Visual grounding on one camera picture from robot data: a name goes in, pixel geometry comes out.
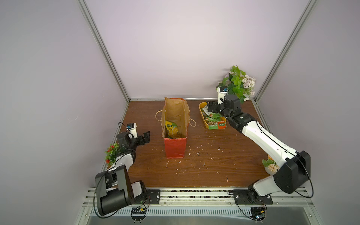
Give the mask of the yellow lemon condiment packet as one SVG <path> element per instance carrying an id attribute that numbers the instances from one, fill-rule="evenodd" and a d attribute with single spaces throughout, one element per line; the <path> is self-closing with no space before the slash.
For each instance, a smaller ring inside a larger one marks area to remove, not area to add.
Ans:
<path id="1" fill-rule="evenodd" d="M 165 121 L 165 126 L 167 129 L 167 137 L 170 139 L 178 139 L 180 138 L 180 134 L 179 134 L 179 128 L 178 126 L 170 121 Z"/>

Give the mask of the red paper bag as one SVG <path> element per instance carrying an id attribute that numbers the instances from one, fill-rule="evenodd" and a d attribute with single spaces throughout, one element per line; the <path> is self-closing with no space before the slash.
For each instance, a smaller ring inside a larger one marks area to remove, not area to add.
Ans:
<path id="1" fill-rule="evenodd" d="M 166 97 L 164 107 L 156 112 L 155 119 L 160 122 L 162 128 L 166 158 L 184 158 L 188 127 L 192 121 L 187 101 Z"/>

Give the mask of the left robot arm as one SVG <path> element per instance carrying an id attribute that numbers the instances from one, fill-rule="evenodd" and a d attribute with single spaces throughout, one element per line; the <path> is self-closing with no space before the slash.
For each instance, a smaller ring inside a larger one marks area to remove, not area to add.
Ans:
<path id="1" fill-rule="evenodd" d="M 106 171 L 95 178 L 93 208 L 99 218 L 108 218 L 120 209 L 132 204 L 142 204 L 147 199 L 147 190 L 142 181 L 131 183 L 128 170 L 136 160 L 138 146 L 150 142 L 150 131 L 141 136 L 131 132 L 120 133 L 117 142 L 110 146 L 109 153 L 115 159 L 108 159 L 111 164 Z"/>

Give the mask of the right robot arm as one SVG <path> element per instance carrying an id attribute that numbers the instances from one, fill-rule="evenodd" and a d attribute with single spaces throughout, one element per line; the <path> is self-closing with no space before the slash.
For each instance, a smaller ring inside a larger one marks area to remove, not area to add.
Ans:
<path id="1" fill-rule="evenodd" d="M 227 94 L 217 101 L 208 101 L 207 107 L 210 112 L 225 117 L 231 127 L 255 142 L 279 166 L 274 175 L 248 187 L 249 197 L 256 199 L 280 191 L 292 194 L 311 181 L 311 156 L 287 146 L 263 128 L 252 115 L 243 112 L 237 96 Z"/>

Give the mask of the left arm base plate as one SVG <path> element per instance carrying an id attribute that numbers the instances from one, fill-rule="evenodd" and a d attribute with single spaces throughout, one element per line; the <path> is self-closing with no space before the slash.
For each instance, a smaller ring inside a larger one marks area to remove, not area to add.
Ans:
<path id="1" fill-rule="evenodd" d="M 134 198 L 135 204 L 159 204 L 161 197 L 160 189 L 147 189 L 146 192 L 142 192 L 141 195 Z"/>

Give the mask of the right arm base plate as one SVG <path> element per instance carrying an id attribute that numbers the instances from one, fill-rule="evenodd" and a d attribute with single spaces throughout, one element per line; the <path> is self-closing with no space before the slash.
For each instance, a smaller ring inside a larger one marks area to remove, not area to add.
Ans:
<path id="1" fill-rule="evenodd" d="M 247 189 L 235 189 L 229 192 L 229 195 L 234 197 L 236 204 L 241 205 L 272 205 L 273 200 L 270 195 L 258 196 Z"/>

